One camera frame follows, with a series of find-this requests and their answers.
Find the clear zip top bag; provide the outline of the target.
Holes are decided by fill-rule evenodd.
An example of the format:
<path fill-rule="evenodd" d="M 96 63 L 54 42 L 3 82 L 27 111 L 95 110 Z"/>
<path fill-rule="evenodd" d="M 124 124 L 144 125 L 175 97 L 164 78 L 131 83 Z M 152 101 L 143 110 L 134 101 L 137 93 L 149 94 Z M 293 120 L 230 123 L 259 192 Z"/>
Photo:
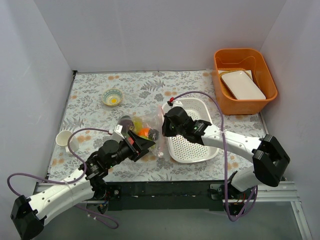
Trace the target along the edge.
<path fill-rule="evenodd" d="M 164 111 L 161 106 L 156 107 L 151 113 L 142 116 L 124 114 L 115 127 L 118 142 L 121 136 L 129 137 L 128 132 L 133 131 L 138 136 L 155 142 L 149 150 L 153 155 L 162 157 L 164 155 L 165 138 L 162 134 Z"/>

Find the dark purple plum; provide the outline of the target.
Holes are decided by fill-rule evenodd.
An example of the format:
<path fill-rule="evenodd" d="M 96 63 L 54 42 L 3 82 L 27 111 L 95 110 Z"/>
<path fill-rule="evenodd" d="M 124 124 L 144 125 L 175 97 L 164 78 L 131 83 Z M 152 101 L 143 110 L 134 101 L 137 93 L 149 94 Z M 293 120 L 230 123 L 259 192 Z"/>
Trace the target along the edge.
<path fill-rule="evenodd" d="M 152 141 L 157 141 L 159 139 L 159 131 L 150 128 L 148 131 L 148 139 Z"/>

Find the dark red apple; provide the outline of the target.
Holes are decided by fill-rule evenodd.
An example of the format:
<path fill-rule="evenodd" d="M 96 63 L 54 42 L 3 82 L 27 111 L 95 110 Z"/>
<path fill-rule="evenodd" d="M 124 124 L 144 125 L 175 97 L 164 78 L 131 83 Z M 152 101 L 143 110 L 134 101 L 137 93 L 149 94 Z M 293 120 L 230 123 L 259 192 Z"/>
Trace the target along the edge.
<path fill-rule="evenodd" d="M 128 115 L 123 116 L 120 120 L 119 120 L 119 125 L 122 126 L 122 129 L 125 130 L 126 132 L 129 130 L 133 130 L 135 128 L 134 122 L 132 120 L 132 118 Z"/>

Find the orange fruit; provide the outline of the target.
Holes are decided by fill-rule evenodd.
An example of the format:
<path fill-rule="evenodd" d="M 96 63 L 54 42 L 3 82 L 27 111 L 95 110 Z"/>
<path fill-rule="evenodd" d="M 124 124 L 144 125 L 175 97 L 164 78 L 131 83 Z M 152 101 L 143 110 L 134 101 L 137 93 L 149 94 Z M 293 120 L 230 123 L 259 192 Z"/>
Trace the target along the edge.
<path fill-rule="evenodd" d="M 149 132 L 150 132 L 150 128 L 148 128 L 148 127 L 142 128 L 142 129 L 138 132 L 138 135 L 139 135 L 140 137 L 148 138 L 148 137 L 149 137 Z"/>

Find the yellow banana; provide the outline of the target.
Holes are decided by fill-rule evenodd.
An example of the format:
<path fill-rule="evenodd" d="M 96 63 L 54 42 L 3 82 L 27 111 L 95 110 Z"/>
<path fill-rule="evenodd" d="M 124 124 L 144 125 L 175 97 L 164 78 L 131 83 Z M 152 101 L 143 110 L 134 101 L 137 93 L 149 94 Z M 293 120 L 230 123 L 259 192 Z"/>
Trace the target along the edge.
<path fill-rule="evenodd" d="M 133 130 L 138 133 L 143 128 L 143 121 L 139 118 L 135 118 L 132 122 L 134 124 Z"/>

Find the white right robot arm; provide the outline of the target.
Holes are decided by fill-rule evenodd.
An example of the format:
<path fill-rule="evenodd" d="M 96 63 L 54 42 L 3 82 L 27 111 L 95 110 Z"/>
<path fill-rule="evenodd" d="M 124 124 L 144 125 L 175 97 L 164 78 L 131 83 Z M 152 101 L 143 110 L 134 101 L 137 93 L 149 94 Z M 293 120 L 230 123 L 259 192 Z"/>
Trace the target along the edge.
<path fill-rule="evenodd" d="M 226 192 L 232 199 L 260 184 L 277 187 L 290 163 L 290 157 L 273 135 L 259 138 L 222 131 L 208 121 L 193 120 L 180 106 L 164 114 L 162 134 L 180 135 L 190 143 L 223 149 L 250 161 L 251 167 L 226 180 Z"/>

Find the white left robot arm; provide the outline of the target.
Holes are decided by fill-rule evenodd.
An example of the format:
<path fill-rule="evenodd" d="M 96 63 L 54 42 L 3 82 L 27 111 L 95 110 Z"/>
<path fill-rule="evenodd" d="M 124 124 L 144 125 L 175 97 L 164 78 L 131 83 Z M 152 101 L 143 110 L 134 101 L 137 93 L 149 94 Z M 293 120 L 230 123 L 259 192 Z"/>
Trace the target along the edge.
<path fill-rule="evenodd" d="M 109 169 L 126 159 L 136 162 L 155 144 L 129 131 L 128 137 L 121 141 L 105 141 L 64 180 L 30 197 L 19 196 L 14 201 L 10 218 L 20 238 L 33 239 L 53 218 L 82 201 L 103 199 L 107 193 L 103 179 Z"/>

